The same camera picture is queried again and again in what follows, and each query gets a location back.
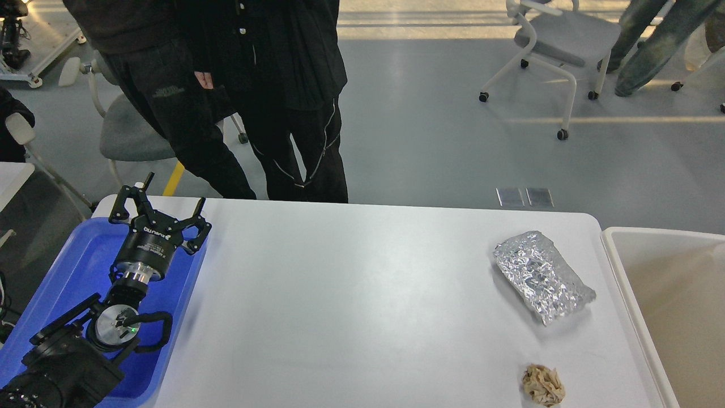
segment chair seat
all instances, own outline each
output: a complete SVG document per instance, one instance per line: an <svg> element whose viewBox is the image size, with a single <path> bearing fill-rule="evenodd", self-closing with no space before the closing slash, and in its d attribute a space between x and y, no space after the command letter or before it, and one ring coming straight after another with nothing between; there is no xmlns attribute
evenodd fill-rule
<svg viewBox="0 0 725 408"><path fill-rule="evenodd" d="M101 154L119 161L153 161L175 157L169 142L141 117L122 94L113 101L103 120Z"/></svg>
<svg viewBox="0 0 725 408"><path fill-rule="evenodd" d="M531 20L538 40L533 52L575 67L601 60L619 37L621 27L580 12L564 11L561 16L541 14ZM529 35L520 29L514 41L520 47Z"/></svg>

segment brown paper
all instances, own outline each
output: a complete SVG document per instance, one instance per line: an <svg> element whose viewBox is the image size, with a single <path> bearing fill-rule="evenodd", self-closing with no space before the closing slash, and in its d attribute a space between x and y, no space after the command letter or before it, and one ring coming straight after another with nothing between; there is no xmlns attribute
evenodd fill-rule
<svg viewBox="0 0 725 408"><path fill-rule="evenodd" d="M566 392L556 370L531 364L523 375L523 391L537 404L553 407L564 400Z"/></svg>

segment crumpled aluminum foil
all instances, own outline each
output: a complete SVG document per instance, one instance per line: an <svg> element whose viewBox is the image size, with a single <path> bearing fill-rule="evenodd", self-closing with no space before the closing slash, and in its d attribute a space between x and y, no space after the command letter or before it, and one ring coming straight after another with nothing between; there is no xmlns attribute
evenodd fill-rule
<svg viewBox="0 0 725 408"><path fill-rule="evenodd" d="M544 326L597 298L564 261L554 243L529 231L496 245L496 263Z"/></svg>

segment white bin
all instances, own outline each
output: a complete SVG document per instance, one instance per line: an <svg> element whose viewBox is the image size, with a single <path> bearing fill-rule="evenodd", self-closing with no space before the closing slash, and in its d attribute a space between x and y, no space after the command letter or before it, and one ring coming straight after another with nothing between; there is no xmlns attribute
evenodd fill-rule
<svg viewBox="0 0 725 408"><path fill-rule="evenodd" d="M725 407L725 236L613 227L602 239L657 349L649 350L655 377L666 381L664 367L682 408Z"/></svg>

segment floor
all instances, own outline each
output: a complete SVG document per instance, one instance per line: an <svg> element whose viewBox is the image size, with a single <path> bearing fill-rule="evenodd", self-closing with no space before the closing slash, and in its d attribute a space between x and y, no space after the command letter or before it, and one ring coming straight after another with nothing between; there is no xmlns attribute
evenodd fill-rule
<svg viewBox="0 0 725 408"><path fill-rule="evenodd" d="M567 1L555 4L566 7ZM581 10L616 21L627 1L581 1ZM570 138L558 141L566 85L548 72L518 68L481 104L481 85L517 51L503 0L342 0L340 47L349 83L340 98L341 153L351 203L501 208L497 187L544 188L553 208L592 214L611 226L725 234L725 68L674 93L685 77L682 50L632 97L587 100L596 72L574 69L579 89ZM116 187L98 151L102 120L81 76L57 80L66 57L89 60L73 44L29 89L3 82L37 117L36 149L91 200ZM100 81L107 106L120 93ZM265 197L262 169L248 144L226 139L250 183ZM121 163L127 183L157 173L160 195L174 160ZM176 195L218 197L184 174Z"/></svg>

